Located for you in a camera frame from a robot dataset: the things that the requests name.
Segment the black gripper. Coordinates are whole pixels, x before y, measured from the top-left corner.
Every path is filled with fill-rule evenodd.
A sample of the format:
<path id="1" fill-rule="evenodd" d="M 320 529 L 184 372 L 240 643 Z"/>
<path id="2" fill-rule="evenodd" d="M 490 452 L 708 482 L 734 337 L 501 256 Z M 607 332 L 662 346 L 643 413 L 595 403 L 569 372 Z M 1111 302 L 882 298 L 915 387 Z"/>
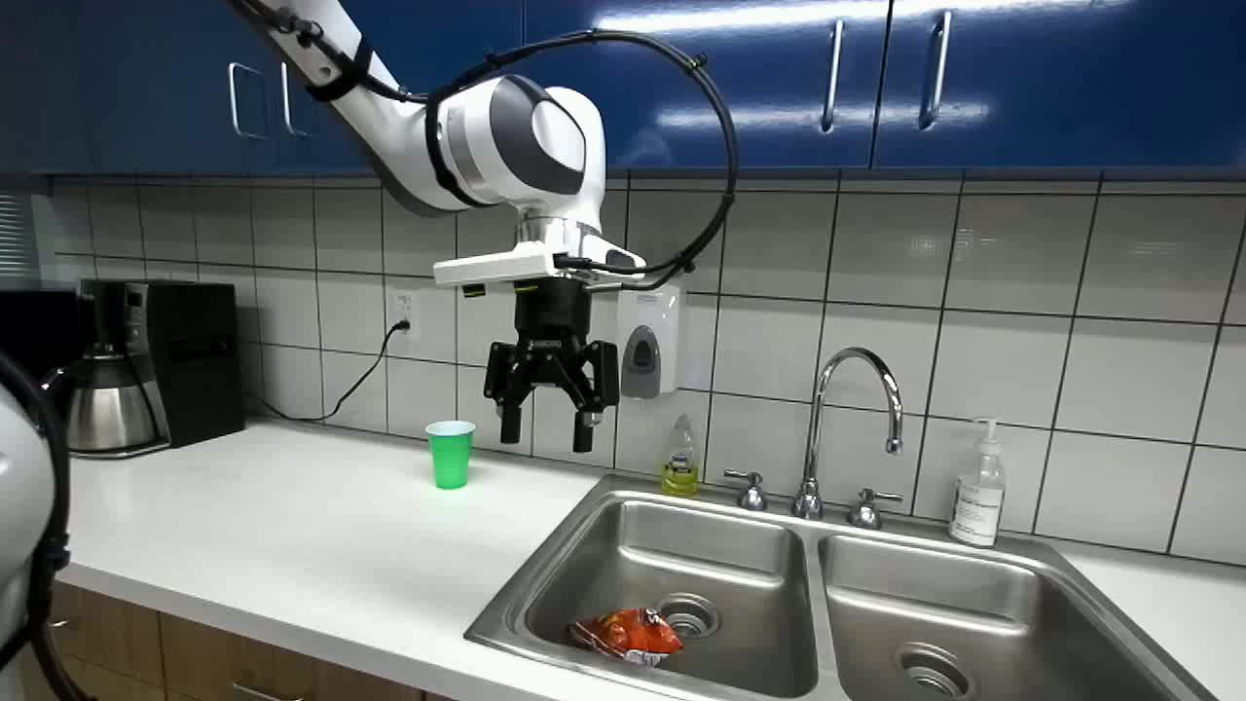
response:
<path id="1" fill-rule="evenodd" d="M 521 435 L 521 403 L 534 387 L 573 399 L 573 450 L 586 452 L 598 413 L 619 403 L 619 351 L 586 338 L 590 298 L 582 281 L 524 281 L 512 287 L 512 344 L 496 344 L 483 395 L 499 411 L 499 442 Z"/>

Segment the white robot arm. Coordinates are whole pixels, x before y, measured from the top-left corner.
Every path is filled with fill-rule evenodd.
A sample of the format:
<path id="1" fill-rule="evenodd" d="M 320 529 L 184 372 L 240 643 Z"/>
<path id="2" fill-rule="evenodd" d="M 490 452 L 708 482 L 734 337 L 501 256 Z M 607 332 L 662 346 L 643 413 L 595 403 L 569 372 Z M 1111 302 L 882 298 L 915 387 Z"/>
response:
<path id="1" fill-rule="evenodd" d="M 643 270 L 605 238 L 605 117 L 569 86 L 521 74 L 468 80 L 433 94 L 397 86 L 340 0 L 228 0 L 362 139 L 374 173 L 414 212 L 510 207 L 518 243 L 450 256 L 433 281 L 464 294 L 512 287 L 512 344 L 488 356 L 483 395 L 499 407 L 499 442 L 521 434 L 538 387 L 573 403 L 573 450 L 619 403 L 619 351 L 586 337 L 590 287 Z"/>

